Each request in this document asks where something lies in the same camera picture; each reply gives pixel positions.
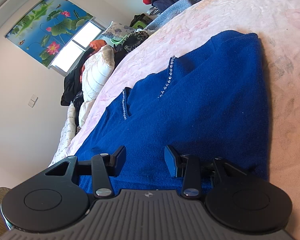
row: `bedsheet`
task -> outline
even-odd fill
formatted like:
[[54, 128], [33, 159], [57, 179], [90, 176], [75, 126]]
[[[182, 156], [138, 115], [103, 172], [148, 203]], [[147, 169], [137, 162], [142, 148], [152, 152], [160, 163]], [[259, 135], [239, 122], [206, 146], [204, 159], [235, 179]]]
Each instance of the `bedsheet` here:
[[270, 182], [292, 199], [287, 230], [300, 239], [300, 0], [203, 0], [191, 6], [119, 64], [66, 153], [76, 153], [124, 87], [165, 69], [172, 55], [182, 56], [224, 30], [257, 33], [263, 44], [272, 109]]

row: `lotus flower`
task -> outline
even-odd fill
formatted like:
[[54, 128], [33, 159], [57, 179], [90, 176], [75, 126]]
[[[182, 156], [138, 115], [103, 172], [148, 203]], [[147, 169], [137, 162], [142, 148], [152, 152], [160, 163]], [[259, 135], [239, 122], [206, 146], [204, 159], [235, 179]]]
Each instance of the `lotus flower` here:
[[60, 44], [56, 44], [55, 41], [53, 41], [48, 47], [47, 52], [49, 55], [54, 55], [55, 53], [58, 53], [58, 49], [60, 48]]
[[64, 11], [64, 12], [62, 12], [60, 14], [64, 15], [66, 18], [71, 16], [68, 11]]

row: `gray ribbed panel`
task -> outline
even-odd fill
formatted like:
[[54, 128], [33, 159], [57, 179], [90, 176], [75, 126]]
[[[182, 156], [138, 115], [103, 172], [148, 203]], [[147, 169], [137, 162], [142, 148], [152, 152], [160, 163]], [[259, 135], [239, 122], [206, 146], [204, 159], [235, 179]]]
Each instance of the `gray ribbed panel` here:
[[292, 240], [285, 231], [266, 236], [242, 235], [209, 217], [199, 201], [174, 190], [122, 190], [98, 200], [74, 226], [55, 233], [31, 234], [13, 229], [2, 240]]

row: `bed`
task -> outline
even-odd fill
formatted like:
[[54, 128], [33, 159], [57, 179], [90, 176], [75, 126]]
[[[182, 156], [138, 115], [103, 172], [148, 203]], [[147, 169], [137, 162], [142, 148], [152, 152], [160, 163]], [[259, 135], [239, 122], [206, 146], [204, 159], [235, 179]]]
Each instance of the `bed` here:
[[164, 70], [172, 55], [180, 57], [224, 30], [257, 33], [264, 47], [271, 104], [270, 182], [292, 199], [287, 230], [300, 239], [300, 0], [203, 0], [191, 6], [125, 57], [58, 160], [76, 153], [122, 89]]

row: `metal screw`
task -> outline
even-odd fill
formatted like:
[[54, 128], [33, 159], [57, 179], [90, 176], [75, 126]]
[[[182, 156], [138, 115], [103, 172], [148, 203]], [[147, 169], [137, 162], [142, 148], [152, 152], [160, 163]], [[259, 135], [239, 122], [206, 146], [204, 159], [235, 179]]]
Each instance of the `metal screw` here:
[[189, 197], [195, 197], [195, 196], [199, 195], [199, 190], [197, 190], [195, 188], [187, 188], [183, 191], [183, 194], [185, 194], [186, 196], [189, 196]]
[[112, 191], [108, 188], [100, 188], [96, 190], [96, 194], [100, 197], [107, 197], [112, 194]]

